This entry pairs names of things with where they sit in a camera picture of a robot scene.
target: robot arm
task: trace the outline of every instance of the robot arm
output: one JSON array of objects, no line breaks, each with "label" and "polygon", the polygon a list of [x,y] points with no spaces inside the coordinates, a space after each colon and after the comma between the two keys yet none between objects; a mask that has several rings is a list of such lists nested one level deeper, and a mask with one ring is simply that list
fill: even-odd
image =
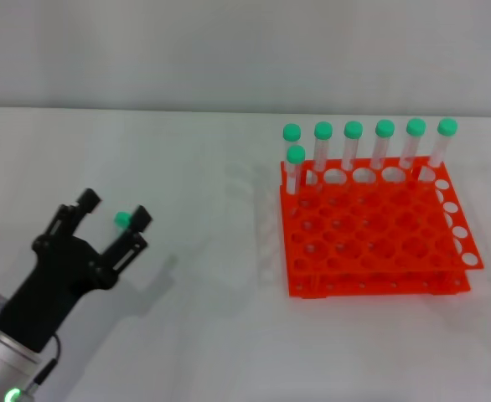
[{"label": "robot arm", "polygon": [[24,387],[42,352],[76,303],[89,291],[109,290],[119,275],[147,248],[140,235],[152,218],[137,207],[131,223],[102,253],[73,236],[101,200],[86,189],[75,206],[61,205],[33,242],[37,265],[0,311],[0,401]]}]

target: white wall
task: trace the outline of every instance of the white wall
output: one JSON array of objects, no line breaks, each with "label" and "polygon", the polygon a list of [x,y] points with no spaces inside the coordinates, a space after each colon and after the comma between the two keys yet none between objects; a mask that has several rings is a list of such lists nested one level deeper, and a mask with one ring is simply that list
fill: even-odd
[{"label": "white wall", "polygon": [[491,115],[491,0],[0,0],[0,106]]}]

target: small green cap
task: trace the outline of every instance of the small green cap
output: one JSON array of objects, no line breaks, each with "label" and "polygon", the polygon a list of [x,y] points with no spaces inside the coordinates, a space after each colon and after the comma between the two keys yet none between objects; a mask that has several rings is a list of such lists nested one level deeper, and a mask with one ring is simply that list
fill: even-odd
[{"label": "small green cap", "polygon": [[406,131],[412,137],[422,137],[426,131],[426,122],[418,118],[411,119],[407,122]]},{"label": "small green cap", "polygon": [[344,126],[344,135],[352,140],[359,140],[363,135],[363,125],[358,121],[349,121]]},{"label": "small green cap", "polygon": [[452,137],[456,134],[457,123],[454,119],[445,118],[439,121],[439,126],[437,126],[437,132],[445,137]]},{"label": "small green cap", "polygon": [[130,225],[130,218],[131,215],[128,212],[117,212],[115,215],[115,219],[113,221],[115,224],[121,228],[121,229],[126,229]]},{"label": "small green cap", "polygon": [[376,124],[376,135],[381,138],[389,138],[395,133],[395,123],[391,120],[380,120]]},{"label": "small green cap", "polygon": [[333,135],[333,127],[326,121],[320,121],[314,127],[314,136],[318,140],[328,140]]},{"label": "small green cap", "polygon": [[282,129],[282,137],[285,141],[296,142],[302,136],[302,129],[297,124],[290,123]]},{"label": "small green cap", "polygon": [[292,165],[298,165],[305,160],[305,149],[299,145],[292,145],[287,151],[287,160]]}]

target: black bracket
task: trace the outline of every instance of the black bracket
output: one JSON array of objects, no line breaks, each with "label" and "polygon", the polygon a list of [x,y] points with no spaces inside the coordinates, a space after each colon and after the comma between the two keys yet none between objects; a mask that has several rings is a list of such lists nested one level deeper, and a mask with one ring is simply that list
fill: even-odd
[{"label": "black bracket", "polygon": [[148,246],[141,233],[152,218],[143,206],[137,207],[129,226],[102,254],[74,237],[81,220],[100,201],[88,188],[77,205],[60,205],[33,242],[37,265],[0,311],[0,330],[37,353],[82,296],[95,289],[111,289]]}]

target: test tube rack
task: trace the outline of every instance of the test tube rack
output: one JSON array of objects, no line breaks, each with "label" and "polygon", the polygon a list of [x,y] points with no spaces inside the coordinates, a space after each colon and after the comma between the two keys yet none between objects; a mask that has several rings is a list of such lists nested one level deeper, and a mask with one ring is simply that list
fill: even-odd
[{"label": "test tube rack", "polygon": [[482,259],[444,163],[431,168],[427,161],[416,157],[403,170],[398,157],[388,157],[371,171],[370,159],[361,158],[344,172],[340,159],[330,159],[316,177],[307,160],[296,195],[285,191],[282,162],[290,296],[469,291],[465,270],[483,269]]}]

